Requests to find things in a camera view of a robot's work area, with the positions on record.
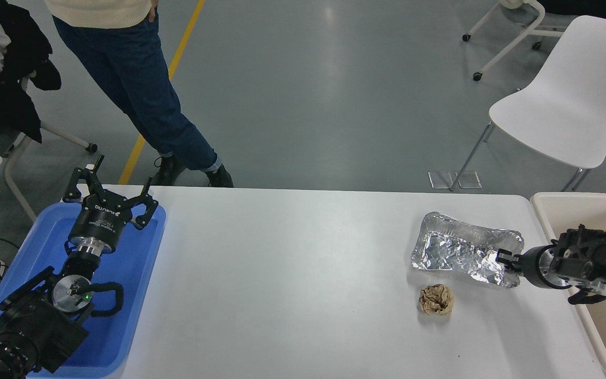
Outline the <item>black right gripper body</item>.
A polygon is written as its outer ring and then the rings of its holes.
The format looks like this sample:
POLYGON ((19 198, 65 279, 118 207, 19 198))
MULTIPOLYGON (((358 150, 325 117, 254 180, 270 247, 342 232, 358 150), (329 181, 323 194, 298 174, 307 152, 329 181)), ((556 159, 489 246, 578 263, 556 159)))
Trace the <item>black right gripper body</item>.
POLYGON ((541 256, 547 250, 547 246, 533 247, 520 257, 520 269, 522 269, 524 278, 539 288, 549 288, 548 281, 543 277, 540 268, 541 256))

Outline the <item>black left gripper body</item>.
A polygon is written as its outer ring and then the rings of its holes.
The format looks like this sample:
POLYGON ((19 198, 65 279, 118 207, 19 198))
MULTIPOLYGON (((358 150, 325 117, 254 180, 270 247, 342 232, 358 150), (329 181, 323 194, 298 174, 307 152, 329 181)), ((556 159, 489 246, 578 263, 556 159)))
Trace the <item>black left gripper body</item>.
POLYGON ((70 231, 70 242, 75 246, 86 240, 97 240, 108 249, 118 246, 125 225, 132 220, 134 199, 108 195, 101 200, 97 195, 82 199, 82 209, 70 231))

